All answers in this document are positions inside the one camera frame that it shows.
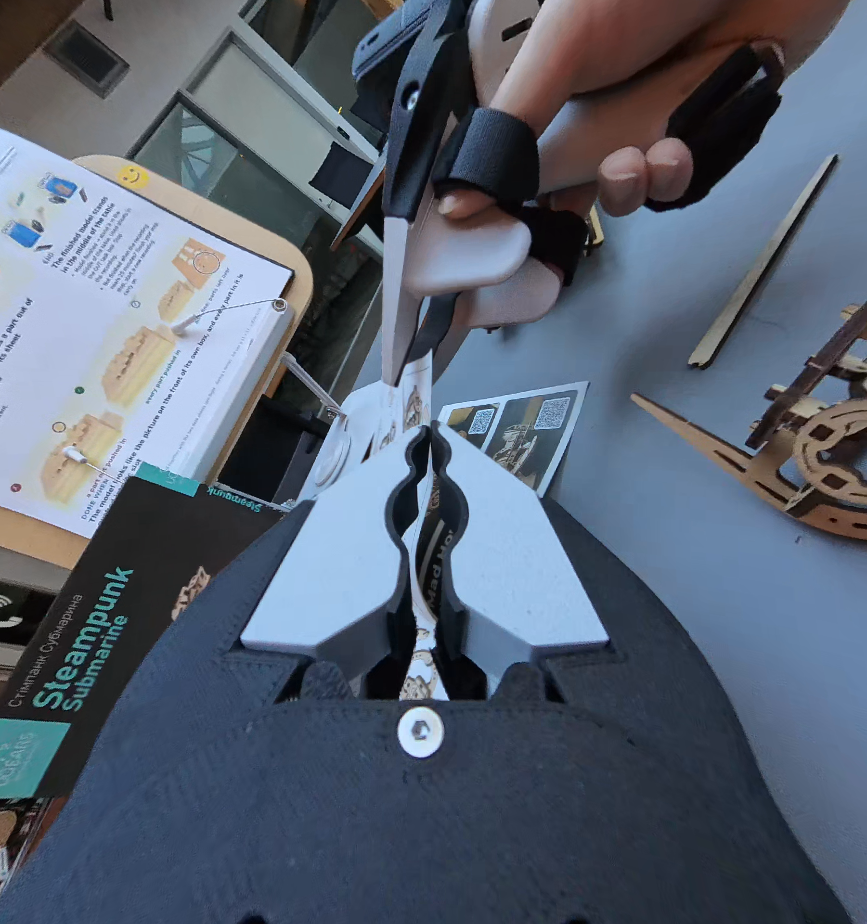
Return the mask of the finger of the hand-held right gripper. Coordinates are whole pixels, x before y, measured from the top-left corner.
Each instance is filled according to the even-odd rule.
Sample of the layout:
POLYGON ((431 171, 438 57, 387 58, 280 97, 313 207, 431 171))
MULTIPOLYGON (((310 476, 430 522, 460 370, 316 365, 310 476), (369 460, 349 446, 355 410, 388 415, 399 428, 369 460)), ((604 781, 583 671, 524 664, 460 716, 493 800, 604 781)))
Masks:
POLYGON ((429 356, 432 377, 441 377, 458 352, 457 300, 458 295, 433 296, 418 331, 418 357, 429 356))
POLYGON ((426 215, 414 223, 398 217, 383 222, 381 379, 389 386, 399 384, 416 339, 423 298, 404 280, 425 225, 426 215))

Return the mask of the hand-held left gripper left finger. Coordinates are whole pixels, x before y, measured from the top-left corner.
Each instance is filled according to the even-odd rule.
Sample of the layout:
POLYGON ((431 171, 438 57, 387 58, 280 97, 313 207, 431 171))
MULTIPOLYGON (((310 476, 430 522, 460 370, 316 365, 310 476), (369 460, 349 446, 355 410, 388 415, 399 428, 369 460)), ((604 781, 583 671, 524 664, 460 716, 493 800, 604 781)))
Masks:
POLYGON ((404 673, 416 646, 405 533, 419 517, 430 427, 404 433, 310 502, 240 634, 249 650, 327 661, 348 681, 404 673))

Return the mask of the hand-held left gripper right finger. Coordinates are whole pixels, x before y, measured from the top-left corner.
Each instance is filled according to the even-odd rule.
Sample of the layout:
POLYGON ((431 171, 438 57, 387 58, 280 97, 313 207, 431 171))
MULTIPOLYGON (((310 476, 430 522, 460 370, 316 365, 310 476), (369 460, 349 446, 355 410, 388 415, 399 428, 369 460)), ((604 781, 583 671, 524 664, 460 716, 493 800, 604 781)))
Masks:
POLYGON ((447 426, 431 426, 433 660, 448 699, 487 699, 514 664, 609 642, 538 494, 447 426))

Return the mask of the black model kit box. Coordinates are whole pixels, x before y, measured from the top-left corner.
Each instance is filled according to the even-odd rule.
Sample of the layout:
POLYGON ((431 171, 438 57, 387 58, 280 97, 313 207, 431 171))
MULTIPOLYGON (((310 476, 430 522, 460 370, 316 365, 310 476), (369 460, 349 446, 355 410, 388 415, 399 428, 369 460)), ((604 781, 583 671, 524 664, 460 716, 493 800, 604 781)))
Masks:
POLYGON ((0 802, 70 794, 162 633, 284 516, 218 484, 127 479, 0 694, 0 802))

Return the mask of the partly built wooden model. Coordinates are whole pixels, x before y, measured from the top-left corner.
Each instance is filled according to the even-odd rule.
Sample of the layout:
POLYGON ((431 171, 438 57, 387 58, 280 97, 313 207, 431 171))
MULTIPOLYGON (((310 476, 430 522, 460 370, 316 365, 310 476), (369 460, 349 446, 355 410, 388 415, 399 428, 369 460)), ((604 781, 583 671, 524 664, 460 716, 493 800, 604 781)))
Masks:
POLYGON ((834 536, 867 541, 867 301, 769 403, 736 447, 638 394, 631 401, 773 509, 834 536))

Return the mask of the person's right hand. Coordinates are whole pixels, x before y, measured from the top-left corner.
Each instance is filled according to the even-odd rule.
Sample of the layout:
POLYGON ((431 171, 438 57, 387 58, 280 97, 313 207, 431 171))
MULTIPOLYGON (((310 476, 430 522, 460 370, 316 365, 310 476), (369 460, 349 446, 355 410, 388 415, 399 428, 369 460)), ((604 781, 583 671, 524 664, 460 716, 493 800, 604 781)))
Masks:
POLYGON ((550 207, 612 217, 647 200, 669 203, 691 182, 693 157, 666 138, 674 109, 734 51, 767 49, 794 73, 843 16, 848 2, 544 2, 491 108, 539 137, 568 101, 599 93, 631 135, 601 141, 593 182, 553 191, 550 207))

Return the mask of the wooden display board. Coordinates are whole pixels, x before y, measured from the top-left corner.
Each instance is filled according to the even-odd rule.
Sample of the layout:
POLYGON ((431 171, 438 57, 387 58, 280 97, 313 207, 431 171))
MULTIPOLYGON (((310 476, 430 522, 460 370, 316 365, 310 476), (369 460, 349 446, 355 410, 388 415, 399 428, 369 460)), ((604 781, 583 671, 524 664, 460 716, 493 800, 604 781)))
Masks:
MULTIPOLYGON (((130 188, 125 180, 126 172, 137 171, 145 179, 141 187, 133 188, 139 197, 211 235, 263 259, 279 262, 294 272, 283 294, 288 307, 280 315, 281 332, 271 334, 261 349, 252 372, 236 391, 230 410, 222 417, 214 435, 208 438, 201 461, 192 469, 177 468, 174 463, 164 466, 166 470, 191 479, 215 481, 259 398, 271 396, 283 376, 280 355, 289 346, 311 303, 314 289, 311 266, 302 251, 283 237, 125 158, 92 154, 76 157, 73 163, 126 190, 130 188)), ((60 573, 73 568, 87 544, 84 537, 0 507, 0 580, 31 584, 41 590, 57 590, 61 585, 60 573)))

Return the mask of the white round plastic base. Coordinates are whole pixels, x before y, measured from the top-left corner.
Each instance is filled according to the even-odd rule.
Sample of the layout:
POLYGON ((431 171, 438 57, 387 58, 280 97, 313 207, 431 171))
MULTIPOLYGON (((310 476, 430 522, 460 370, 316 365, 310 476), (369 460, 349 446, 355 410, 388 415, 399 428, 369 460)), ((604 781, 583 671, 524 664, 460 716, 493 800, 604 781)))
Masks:
POLYGON ((314 497, 357 468, 370 451, 379 420, 381 385, 364 386, 345 399, 311 470, 314 497))

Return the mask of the metal support rod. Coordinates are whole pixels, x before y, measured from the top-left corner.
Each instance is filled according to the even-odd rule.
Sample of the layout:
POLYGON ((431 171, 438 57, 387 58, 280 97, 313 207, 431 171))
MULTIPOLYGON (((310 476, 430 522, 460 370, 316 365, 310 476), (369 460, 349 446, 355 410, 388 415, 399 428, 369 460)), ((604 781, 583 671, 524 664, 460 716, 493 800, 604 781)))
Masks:
POLYGON ((281 355, 281 364, 289 374, 297 379, 305 387, 312 397, 320 404, 323 411, 334 420, 346 421, 347 412, 333 399, 333 397, 322 387, 298 362, 298 360, 288 351, 281 355))

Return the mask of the metal framed glass window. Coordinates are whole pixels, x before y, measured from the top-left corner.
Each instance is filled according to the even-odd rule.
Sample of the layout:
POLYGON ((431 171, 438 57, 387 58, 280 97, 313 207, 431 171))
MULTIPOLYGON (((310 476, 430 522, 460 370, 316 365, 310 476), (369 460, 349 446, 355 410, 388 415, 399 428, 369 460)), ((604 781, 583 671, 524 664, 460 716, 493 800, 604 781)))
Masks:
POLYGON ((291 350, 327 380, 362 366, 381 322, 381 233, 333 243, 381 151, 351 73, 377 21, 373 2, 244 2, 131 152, 301 250, 314 294, 291 350))

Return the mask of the laminated instruction sheet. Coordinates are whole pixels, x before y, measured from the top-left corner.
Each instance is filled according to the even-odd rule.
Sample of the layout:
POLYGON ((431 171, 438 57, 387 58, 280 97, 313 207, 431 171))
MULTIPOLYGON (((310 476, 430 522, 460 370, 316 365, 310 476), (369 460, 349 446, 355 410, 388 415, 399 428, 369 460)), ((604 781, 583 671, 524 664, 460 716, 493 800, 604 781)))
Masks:
POLYGON ((90 538, 195 468, 293 274, 0 129, 0 507, 90 538))

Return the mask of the long wooden strip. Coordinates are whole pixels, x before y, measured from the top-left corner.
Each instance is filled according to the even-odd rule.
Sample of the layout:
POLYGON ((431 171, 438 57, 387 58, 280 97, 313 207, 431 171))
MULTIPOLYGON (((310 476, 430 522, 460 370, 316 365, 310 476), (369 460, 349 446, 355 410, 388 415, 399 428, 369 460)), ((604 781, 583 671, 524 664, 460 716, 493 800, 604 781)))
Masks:
POLYGON ((751 269, 731 294, 727 304, 691 352, 686 362, 689 368, 703 371, 715 362, 743 314, 763 287, 763 283, 766 283, 768 275, 774 270, 774 266, 786 248, 797 236, 821 192, 827 187, 840 159, 840 154, 831 154, 822 161, 819 169, 809 179, 789 212, 774 230, 774 234, 752 264, 751 269))

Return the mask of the black sign white icon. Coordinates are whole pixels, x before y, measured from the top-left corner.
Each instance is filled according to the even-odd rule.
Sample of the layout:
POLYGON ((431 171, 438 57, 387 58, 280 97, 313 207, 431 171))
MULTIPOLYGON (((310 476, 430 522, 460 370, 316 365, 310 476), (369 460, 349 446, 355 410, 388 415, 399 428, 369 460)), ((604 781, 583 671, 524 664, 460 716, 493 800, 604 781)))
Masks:
POLYGON ((54 594, 0 581, 0 643, 27 646, 54 599, 54 594))

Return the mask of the wall vent grille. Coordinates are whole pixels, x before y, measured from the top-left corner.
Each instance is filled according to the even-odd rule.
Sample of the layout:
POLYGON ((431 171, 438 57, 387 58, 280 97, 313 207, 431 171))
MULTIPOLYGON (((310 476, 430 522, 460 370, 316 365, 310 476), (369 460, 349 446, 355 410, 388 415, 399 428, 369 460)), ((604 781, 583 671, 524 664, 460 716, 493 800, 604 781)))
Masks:
POLYGON ((129 72, 127 61, 77 20, 71 19, 43 46, 47 57, 68 75, 106 99, 129 72))

